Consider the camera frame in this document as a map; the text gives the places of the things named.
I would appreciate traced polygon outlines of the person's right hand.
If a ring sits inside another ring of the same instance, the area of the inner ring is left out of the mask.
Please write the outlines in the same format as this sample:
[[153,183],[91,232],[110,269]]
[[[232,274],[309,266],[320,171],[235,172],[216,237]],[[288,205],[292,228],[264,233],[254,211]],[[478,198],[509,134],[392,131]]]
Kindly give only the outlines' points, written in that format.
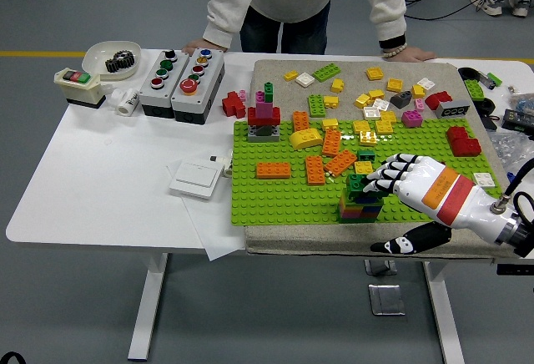
[[228,50],[226,47],[222,47],[217,44],[211,43],[210,41],[207,41],[203,38],[198,38],[198,39],[188,42],[182,48],[182,52],[187,53],[188,55],[192,55],[197,48],[215,49],[215,50],[222,51],[223,53],[225,53]]

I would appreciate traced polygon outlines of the person's left hand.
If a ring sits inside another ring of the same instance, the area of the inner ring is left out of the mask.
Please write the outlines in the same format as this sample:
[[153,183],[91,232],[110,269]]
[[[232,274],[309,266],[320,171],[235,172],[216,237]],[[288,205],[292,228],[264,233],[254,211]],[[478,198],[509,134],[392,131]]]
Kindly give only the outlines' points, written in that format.
[[436,58],[436,54],[418,47],[410,47],[406,43],[397,48],[383,50],[383,58],[389,62],[419,63]]

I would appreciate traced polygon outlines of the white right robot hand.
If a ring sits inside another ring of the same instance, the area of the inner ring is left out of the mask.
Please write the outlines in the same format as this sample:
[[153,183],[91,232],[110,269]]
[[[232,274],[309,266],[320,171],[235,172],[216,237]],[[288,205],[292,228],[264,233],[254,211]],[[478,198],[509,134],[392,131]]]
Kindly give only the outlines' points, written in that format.
[[444,245],[453,229],[472,230],[490,244],[518,248],[523,238],[517,214],[491,211],[496,199],[472,180],[429,156],[395,154],[366,176],[366,193],[393,194],[432,222],[394,239],[374,243],[374,252],[412,255]]

